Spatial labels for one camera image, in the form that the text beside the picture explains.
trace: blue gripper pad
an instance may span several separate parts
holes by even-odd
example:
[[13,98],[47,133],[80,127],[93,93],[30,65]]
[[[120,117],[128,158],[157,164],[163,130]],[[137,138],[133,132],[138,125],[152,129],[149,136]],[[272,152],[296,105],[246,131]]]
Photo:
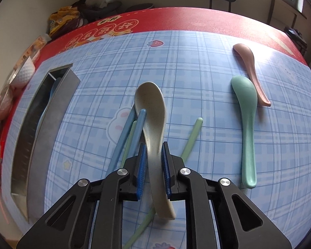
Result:
[[143,194],[145,174],[146,174],[146,146],[143,145],[141,160],[139,162],[139,168],[138,168],[138,176],[137,176],[136,195],[137,195],[138,200],[141,199],[142,194]]
[[167,198],[169,199],[171,194],[172,194],[172,191],[170,188],[169,167],[168,167],[167,155],[166,155],[164,144],[163,144],[163,147],[161,149],[161,161],[163,163],[163,177],[165,179],[166,194],[167,194]]

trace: beige spoon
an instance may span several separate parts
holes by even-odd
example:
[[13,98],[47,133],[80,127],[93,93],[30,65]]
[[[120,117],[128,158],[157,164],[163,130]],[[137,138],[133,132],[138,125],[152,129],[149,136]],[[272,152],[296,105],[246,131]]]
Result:
[[259,83],[255,69],[255,57],[253,56],[251,49],[244,44],[236,44],[233,46],[233,49],[236,50],[243,59],[249,78],[256,88],[258,103],[262,106],[271,106],[271,102],[268,100]]
[[166,106],[161,90],[153,82],[145,82],[136,90],[136,113],[139,114],[141,109],[145,109],[147,113],[143,132],[148,153],[148,175],[153,205],[160,218],[173,220],[176,214],[173,205],[167,199],[161,160]]

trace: metal screw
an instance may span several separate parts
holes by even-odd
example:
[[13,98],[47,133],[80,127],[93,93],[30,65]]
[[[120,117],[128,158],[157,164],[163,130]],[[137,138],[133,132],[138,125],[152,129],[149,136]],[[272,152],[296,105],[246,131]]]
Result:
[[188,168],[182,168],[182,169],[180,169],[180,172],[183,175],[189,175],[191,173],[191,170]]
[[223,186],[228,186],[228,185],[231,183],[231,181],[228,180],[227,178],[222,178],[222,179],[220,180],[220,183],[221,183],[221,185],[223,185]]
[[80,180],[78,181],[78,186],[83,187],[83,186],[85,186],[85,185],[87,185],[87,179],[80,179]]
[[128,170],[126,170],[126,169],[119,169],[119,170],[117,171],[117,174],[120,175],[120,176],[124,176],[124,175],[126,175],[127,173],[128,173]]

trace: blue chopstick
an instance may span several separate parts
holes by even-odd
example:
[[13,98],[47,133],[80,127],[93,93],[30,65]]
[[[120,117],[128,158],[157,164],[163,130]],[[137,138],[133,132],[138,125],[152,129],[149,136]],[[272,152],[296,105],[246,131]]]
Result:
[[135,156],[138,142],[139,142],[139,139],[141,138],[141,133],[143,131],[145,118],[146,118],[146,110],[141,109],[138,114],[136,128],[135,128],[133,139],[131,141],[130,149],[128,152],[128,158]]
[[135,116],[136,116],[135,106],[133,106],[131,108],[130,113],[129,113],[128,119],[127,119],[127,121],[123,127],[123,130],[121,132],[121,135],[119,137],[117,145],[114,149],[112,159],[109,163],[109,166],[108,166],[108,169],[106,172],[106,176],[108,174],[112,173],[116,168],[116,165],[117,165],[117,162],[119,161],[119,157],[120,157],[120,154],[122,152],[123,146],[126,143],[127,137],[129,135],[131,125],[133,124],[133,122],[135,120]]

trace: green spoon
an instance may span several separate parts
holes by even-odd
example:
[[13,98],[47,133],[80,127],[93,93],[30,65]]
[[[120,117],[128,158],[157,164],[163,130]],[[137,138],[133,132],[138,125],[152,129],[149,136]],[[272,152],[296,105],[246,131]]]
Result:
[[257,184],[255,144],[253,130],[257,109],[257,92],[253,83],[246,77],[234,76],[231,85],[237,96],[242,114],[243,151],[242,151],[242,184],[252,189]]

